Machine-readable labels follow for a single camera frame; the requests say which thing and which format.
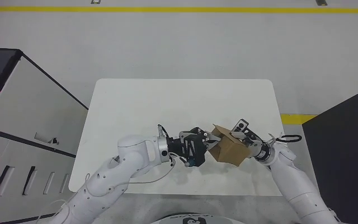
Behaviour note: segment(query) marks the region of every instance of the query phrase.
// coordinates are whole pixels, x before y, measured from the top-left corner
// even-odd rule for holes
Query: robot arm
[[[303,223],[337,224],[306,173],[294,166],[296,156],[285,145],[275,143],[275,140],[263,141],[247,126],[245,120],[240,120],[232,136],[251,150],[250,157],[271,170],[277,187]],[[89,179],[86,176],[85,184],[50,223],[92,223],[127,190],[130,178],[144,175],[164,162],[171,161],[174,166],[171,155],[179,156],[185,166],[200,166],[205,162],[205,152],[220,141],[220,138],[200,128],[180,132],[176,139],[169,137],[161,125],[158,129],[158,137],[128,136],[119,140],[118,156],[105,161]],[[146,142],[154,146],[154,161],[149,160]]]
[[[307,174],[294,166],[293,161],[296,155],[286,145],[276,143],[276,141],[295,142],[301,140],[302,137],[287,136],[299,138],[293,141],[273,139],[272,142],[264,142],[247,126],[247,121],[240,120],[234,127],[232,135],[251,150],[252,157],[271,170],[277,187],[302,222],[304,224],[337,224],[333,213],[327,208]]]
[[[171,161],[174,166],[171,153],[180,156],[187,166],[200,166],[205,162],[205,151],[215,145],[210,137],[220,140],[200,128],[180,133],[178,139],[169,137],[161,125],[158,129],[157,137],[127,136],[119,140],[118,156],[106,160],[90,178],[87,174],[85,183],[50,224],[92,223],[127,190],[130,178],[144,175],[164,162]],[[147,142],[154,146],[156,157],[153,161],[149,160]]]

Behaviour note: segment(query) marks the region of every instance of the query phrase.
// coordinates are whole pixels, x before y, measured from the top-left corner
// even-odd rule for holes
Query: black panel
[[[358,223],[358,95],[302,125],[327,206],[346,223]]]
[[[0,92],[21,56],[20,50],[0,48]]]
[[[315,0],[315,2],[317,3],[317,6],[327,6],[327,2],[326,0]]]

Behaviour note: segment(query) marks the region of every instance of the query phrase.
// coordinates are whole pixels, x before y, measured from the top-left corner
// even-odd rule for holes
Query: floor
[[[358,7],[354,0],[327,3],[328,8]],[[93,5],[89,0],[2,0],[1,6]],[[318,8],[315,0],[102,0],[99,6]],[[319,114],[358,92],[357,18],[346,13],[0,11],[0,46],[23,50],[87,106],[100,78],[265,78],[274,84],[280,113]],[[303,134],[301,125],[284,129]],[[298,155],[296,166],[315,182],[305,142],[290,148]],[[298,221],[282,197],[127,194],[95,223],[150,223],[179,211],[247,223]]]

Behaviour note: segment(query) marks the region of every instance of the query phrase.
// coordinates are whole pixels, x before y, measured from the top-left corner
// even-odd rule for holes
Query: cabinet handle
[[[34,138],[36,140],[39,140],[39,141],[42,141],[42,142],[45,142],[45,143],[48,143],[48,144],[60,144],[60,142],[57,140],[57,138],[53,138],[53,139],[51,139],[49,141],[46,141],[46,140],[43,140],[43,139],[37,137],[37,132],[36,132]]]

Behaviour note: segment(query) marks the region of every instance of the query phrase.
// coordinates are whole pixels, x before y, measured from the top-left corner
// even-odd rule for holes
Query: cabinet door
[[[70,198],[74,158],[11,140],[0,147],[5,147],[0,157],[0,222],[38,216],[54,200]],[[55,213],[62,204],[53,204],[44,214]]]
[[[0,131],[76,154],[87,109],[25,58],[0,92]],[[56,138],[59,144],[47,143]]]

